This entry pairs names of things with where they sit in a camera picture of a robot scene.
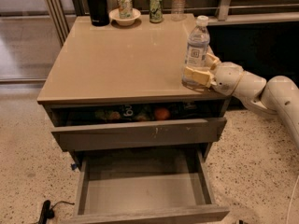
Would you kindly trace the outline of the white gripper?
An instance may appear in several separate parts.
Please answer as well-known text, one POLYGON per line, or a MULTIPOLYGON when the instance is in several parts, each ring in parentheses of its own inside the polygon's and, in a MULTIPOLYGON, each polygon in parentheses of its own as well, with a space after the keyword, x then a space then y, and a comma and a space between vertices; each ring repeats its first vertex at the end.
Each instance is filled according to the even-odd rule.
POLYGON ((212 53, 206 54, 206 66, 214 70, 214 75, 209 71, 201 71, 186 66, 183 69, 183 80, 186 83, 211 87, 223 95, 231 95, 243 76, 244 69, 235 63, 221 63, 219 57, 212 53))

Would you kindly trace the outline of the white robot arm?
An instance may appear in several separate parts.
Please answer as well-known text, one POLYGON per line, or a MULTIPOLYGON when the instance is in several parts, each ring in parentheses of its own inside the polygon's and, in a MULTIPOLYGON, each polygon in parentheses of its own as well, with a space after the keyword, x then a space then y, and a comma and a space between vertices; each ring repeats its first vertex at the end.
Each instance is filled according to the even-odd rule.
POLYGON ((223 63, 208 53, 203 61, 197 58, 185 60, 183 80, 192 86, 205 86, 233 96, 246 109, 261 116, 279 117, 293 142, 299 146, 299 89, 288 77, 266 80, 238 64, 223 63))

